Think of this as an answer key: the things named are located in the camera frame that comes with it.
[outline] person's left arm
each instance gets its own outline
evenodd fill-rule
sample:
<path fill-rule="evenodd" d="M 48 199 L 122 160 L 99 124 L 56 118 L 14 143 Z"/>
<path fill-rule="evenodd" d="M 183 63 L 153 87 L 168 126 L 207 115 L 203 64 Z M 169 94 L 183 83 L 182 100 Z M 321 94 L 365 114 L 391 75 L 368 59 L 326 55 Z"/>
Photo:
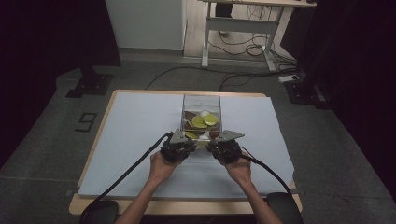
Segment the person's left arm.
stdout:
<path fill-rule="evenodd" d="M 160 152 L 153 154 L 150 159 L 151 166 L 148 181 L 134 201 L 125 209 L 122 215 L 117 218 L 115 224 L 140 223 L 155 190 L 173 173 L 175 168 L 182 163 L 182 161 L 176 163 L 168 162 Z"/>

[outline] wooden desk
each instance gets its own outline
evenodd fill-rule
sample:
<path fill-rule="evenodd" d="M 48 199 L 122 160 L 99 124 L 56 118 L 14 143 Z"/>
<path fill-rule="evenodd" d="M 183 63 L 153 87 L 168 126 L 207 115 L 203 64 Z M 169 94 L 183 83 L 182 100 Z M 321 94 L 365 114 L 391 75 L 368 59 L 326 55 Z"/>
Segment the wooden desk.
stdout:
<path fill-rule="evenodd" d="M 209 64 L 209 46 L 208 38 L 209 31 L 231 31 L 231 32 L 244 32 L 254 34 L 268 34 L 269 39 L 266 46 L 262 46 L 263 55 L 265 61 L 267 61 L 268 68 L 270 71 L 276 71 L 274 62 L 270 57 L 270 49 L 274 42 L 277 27 L 282 17 L 283 10 L 285 7 L 315 7 L 317 4 L 308 4 L 306 0 L 200 0 L 207 2 L 207 14 L 206 14 L 206 28 L 205 28 L 205 41 L 202 53 L 202 67 L 208 67 Z M 224 4 L 240 4 L 240 5 L 256 5 L 256 6 L 269 6 L 269 7 L 280 7 L 277 12 L 276 19 L 274 21 L 251 21 L 251 20 L 240 20 L 233 18 L 218 18 L 211 17 L 210 11 L 212 3 L 224 3 Z"/>
<path fill-rule="evenodd" d="M 96 149 L 102 130 L 104 129 L 107 116 L 113 105 L 114 99 L 119 92 L 134 93 L 156 93 L 156 94 L 196 94 L 196 95 L 218 95 L 218 96 L 238 96 L 238 97 L 265 97 L 261 93 L 233 93 L 233 92 L 202 92 L 202 91 L 114 91 L 107 106 L 106 113 L 92 145 L 91 153 L 87 159 L 78 187 L 81 186 L 84 175 L 87 172 L 91 162 L 92 155 Z M 290 183 L 290 189 L 295 189 L 294 182 Z M 293 194 L 294 200 L 297 202 L 300 211 L 302 205 L 298 194 Z M 74 194 L 72 202 L 69 206 L 69 212 L 73 215 L 80 215 L 81 212 L 93 201 L 93 199 L 83 198 L 78 194 Z M 123 199 L 115 200 L 118 202 L 122 213 L 132 200 Z M 231 214 L 252 214 L 250 204 L 248 202 L 199 202 L 199 201 L 151 201 L 146 210 L 147 215 L 231 215 Z"/>

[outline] human hand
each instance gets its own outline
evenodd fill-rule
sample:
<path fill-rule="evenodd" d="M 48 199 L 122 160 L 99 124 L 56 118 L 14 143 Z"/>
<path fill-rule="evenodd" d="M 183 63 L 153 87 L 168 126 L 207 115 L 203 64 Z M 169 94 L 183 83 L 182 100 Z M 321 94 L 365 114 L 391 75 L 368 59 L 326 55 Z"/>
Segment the human hand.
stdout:
<path fill-rule="evenodd" d="M 175 163 L 167 161 L 160 151 L 154 153 L 150 157 L 151 166 L 149 170 L 148 182 L 156 186 L 159 186 L 163 181 L 165 181 L 179 166 L 182 161 Z"/>
<path fill-rule="evenodd" d="M 220 162 L 225 167 L 230 177 L 241 187 L 251 184 L 251 170 L 250 161 L 239 158 L 230 164 Z"/>

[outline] person's leg in background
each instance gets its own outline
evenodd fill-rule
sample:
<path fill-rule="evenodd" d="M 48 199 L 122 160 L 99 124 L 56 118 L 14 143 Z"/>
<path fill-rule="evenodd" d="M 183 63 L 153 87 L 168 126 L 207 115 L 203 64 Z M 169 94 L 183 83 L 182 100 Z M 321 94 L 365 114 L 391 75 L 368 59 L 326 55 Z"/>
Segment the person's leg in background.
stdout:
<path fill-rule="evenodd" d="M 216 3 L 216 17 L 231 18 L 233 12 L 233 4 Z"/>

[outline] white wall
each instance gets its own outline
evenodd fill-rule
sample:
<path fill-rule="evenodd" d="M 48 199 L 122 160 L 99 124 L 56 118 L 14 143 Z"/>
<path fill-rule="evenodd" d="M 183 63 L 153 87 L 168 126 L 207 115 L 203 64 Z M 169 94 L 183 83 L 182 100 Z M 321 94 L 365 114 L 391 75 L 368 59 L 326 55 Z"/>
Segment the white wall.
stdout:
<path fill-rule="evenodd" d="M 186 0 L 106 0 L 119 48 L 183 50 Z"/>

